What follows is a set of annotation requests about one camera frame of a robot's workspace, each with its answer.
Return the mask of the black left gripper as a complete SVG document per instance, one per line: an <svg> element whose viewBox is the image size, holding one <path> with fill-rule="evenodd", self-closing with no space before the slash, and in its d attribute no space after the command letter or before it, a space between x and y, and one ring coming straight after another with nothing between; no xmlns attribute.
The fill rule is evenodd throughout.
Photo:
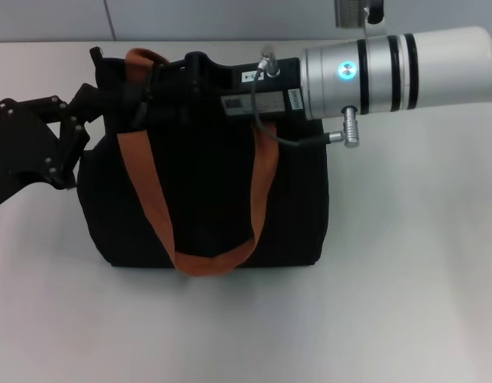
<svg viewBox="0 0 492 383"><path fill-rule="evenodd" d="M110 93L84 83L70 102L59 96L0 101L0 205L35 183L76 187L73 170L90 135L88 120L110 113ZM60 123L56 136L49 127Z"/></svg>

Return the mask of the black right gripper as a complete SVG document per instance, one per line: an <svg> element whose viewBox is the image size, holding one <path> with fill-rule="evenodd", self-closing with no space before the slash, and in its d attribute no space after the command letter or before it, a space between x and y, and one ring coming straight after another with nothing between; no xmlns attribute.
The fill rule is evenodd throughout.
<svg viewBox="0 0 492 383"><path fill-rule="evenodd" d="M261 118L303 120L300 60L288 58L277 63L278 76L261 73L258 79L254 78L256 63L220 65L202 52L188 53L181 61L154 63L148 73L150 87L132 86L132 128L159 122L189 125L189 84L192 104L207 114L238 120L252 117L251 87L255 85Z"/></svg>

